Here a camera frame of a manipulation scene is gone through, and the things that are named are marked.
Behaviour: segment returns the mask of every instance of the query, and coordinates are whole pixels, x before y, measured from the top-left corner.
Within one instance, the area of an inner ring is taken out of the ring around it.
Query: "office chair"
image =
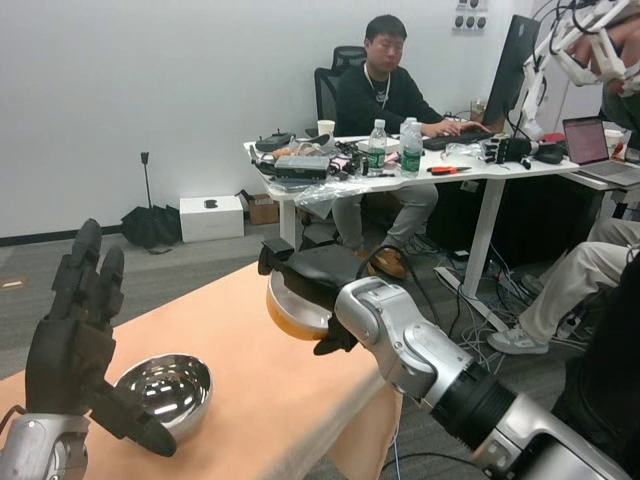
[[[367,60],[364,47],[342,46],[333,50],[331,70],[341,70],[348,67],[360,67]]]
[[[316,109],[318,120],[333,120],[337,118],[336,100],[338,96],[338,83],[343,70],[330,70],[328,68],[316,68],[313,72],[316,86]],[[317,128],[307,128],[307,135],[318,135]]]

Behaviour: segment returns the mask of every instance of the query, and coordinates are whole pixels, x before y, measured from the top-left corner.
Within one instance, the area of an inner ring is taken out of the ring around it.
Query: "paper cup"
[[[604,136],[607,139],[607,149],[609,155],[613,154],[618,144],[622,141],[624,134],[619,130],[605,130]]]
[[[318,135],[331,135],[336,128],[336,122],[333,120],[318,120]]]

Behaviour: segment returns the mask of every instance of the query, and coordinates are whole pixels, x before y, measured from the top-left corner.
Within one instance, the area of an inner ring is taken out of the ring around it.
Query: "peach tablecloth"
[[[378,478],[401,397],[361,346],[315,357],[313,343],[282,333],[266,286],[250,265],[115,330],[111,383],[145,358],[189,353],[209,366],[213,400],[172,458],[92,424],[86,479],[295,480],[326,453],[350,480]],[[23,373],[0,382],[0,413],[24,403]]]

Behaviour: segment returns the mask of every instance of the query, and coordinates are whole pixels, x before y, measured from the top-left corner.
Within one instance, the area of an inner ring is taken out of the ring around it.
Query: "pliers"
[[[441,175],[453,175],[454,173],[464,172],[465,170],[471,170],[471,167],[431,167],[427,169],[427,172],[438,177]]]

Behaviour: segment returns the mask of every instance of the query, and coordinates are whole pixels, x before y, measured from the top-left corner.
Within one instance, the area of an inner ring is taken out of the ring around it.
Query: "desk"
[[[339,140],[351,141],[354,140],[354,138],[344,138]],[[253,143],[244,144],[247,154],[249,153],[251,145],[253,145]],[[443,165],[471,167],[471,170],[467,170],[456,175],[446,175],[441,177],[434,177],[427,172],[427,169],[430,167]],[[463,289],[464,294],[467,297],[474,299],[476,298],[476,292],[482,276],[482,270],[484,269],[484,263],[487,257],[489,244],[491,242],[493,227],[500,208],[500,201],[502,199],[505,182],[515,178],[575,172],[578,169],[578,165],[571,163],[568,160],[563,160],[559,165],[549,165],[532,160],[530,170],[526,170],[523,166],[517,163],[508,163],[505,165],[487,164],[483,160],[475,160],[468,156],[452,156],[445,162],[441,158],[441,152],[426,150],[425,155],[422,157],[422,161],[420,162],[420,173],[417,177],[405,178],[398,174],[398,176],[394,178],[367,179],[367,182],[370,183],[371,192],[385,192],[415,184],[437,184],[480,179],[487,180],[487,186],[484,191],[484,197],[480,209],[480,216],[478,217],[478,224],[476,225],[475,235],[471,245],[469,263],[467,264],[467,270],[465,272]],[[269,196],[280,202],[280,236],[290,245],[295,245],[297,219],[295,216],[294,199],[296,194],[283,193],[278,189],[273,189],[268,182],[265,182],[265,186]],[[446,268],[438,268],[436,271],[444,278],[444,280],[447,281],[447,283],[449,283],[449,285],[456,290],[458,289],[460,282]],[[492,314],[482,302],[479,300],[472,300],[471,303],[496,329],[499,331],[507,329],[502,320]]]
[[[361,346],[314,357],[312,342],[281,332],[266,289],[253,264],[115,329],[111,383],[145,358],[185,352],[209,366],[213,397],[200,430],[172,458],[92,423],[86,479],[296,480],[327,452],[350,480],[378,478],[400,395]],[[24,373],[0,382],[0,412],[24,403]]]
[[[562,176],[599,192],[611,192],[611,200],[618,204],[613,213],[613,218],[622,218],[628,204],[640,202],[640,184],[625,188],[587,177],[586,175],[580,175],[579,173],[565,173]]]

